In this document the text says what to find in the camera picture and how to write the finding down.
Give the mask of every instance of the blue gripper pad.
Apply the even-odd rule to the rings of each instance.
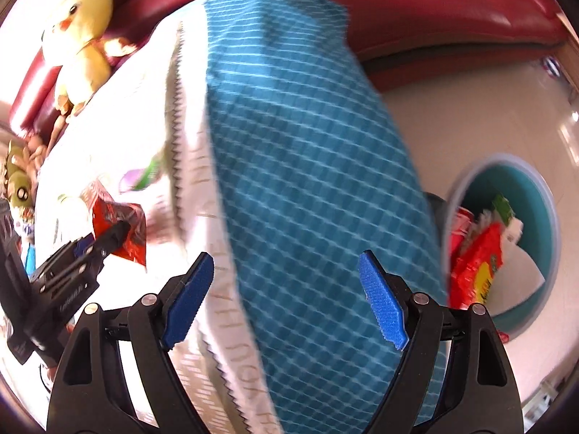
[[[404,328],[403,311],[367,253],[360,255],[358,271],[362,287],[378,320],[384,339],[394,343],[396,349],[404,349],[409,338]]]
[[[189,271],[180,277],[167,301],[170,305],[166,312],[167,326],[161,338],[167,349],[173,349],[176,343],[187,336],[213,282],[213,271],[213,258],[207,253],[201,253]]]

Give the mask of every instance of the red object on floor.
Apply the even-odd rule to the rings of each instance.
[[[162,18],[190,1],[114,0],[108,34],[142,44]],[[554,0],[334,1],[348,9],[348,44],[377,89],[551,54],[567,37]],[[19,135],[50,135],[58,72],[37,54],[10,111]]]

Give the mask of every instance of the yellow label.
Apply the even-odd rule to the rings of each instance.
[[[493,274],[490,272],[488,263],[482,263],[474,278],[475,301],[473,303],[485,303],[489,296],[490,285],[493,282]]]

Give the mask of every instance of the silver screw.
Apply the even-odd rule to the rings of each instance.
[[[146,307],[150,307],[155,302],[157,302],[157,295],[155,294],[147,294],[141,298],[141,303]]]
[[[419,305],[426,305],[430,301],[430,299],[428,298],[428,295],[423,294],[422,292],[418,292],[418,294],[414,294],[414,297],[412,297],[412,298]]]
[[[484,315],[486,313],[486,308],[484,305],[481,305],[480,303],[475,303],[473,305],[473,312],[476,313],[477,315]]]
[[[87,315],[92,315],[93,313],[95,313],[98,310],[98,305],[96,303],[89,303],[86,307],[85,307],[85,313]]]

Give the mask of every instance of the blue grid patterned cloth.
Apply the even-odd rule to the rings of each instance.
[[[328,0],[209,0],[207,116],[238,288],[288,434],[362,432],[400,353],[358,277],[372,249],[443,303],[415,170]],[[444,377],[439,354],[421,419]]]

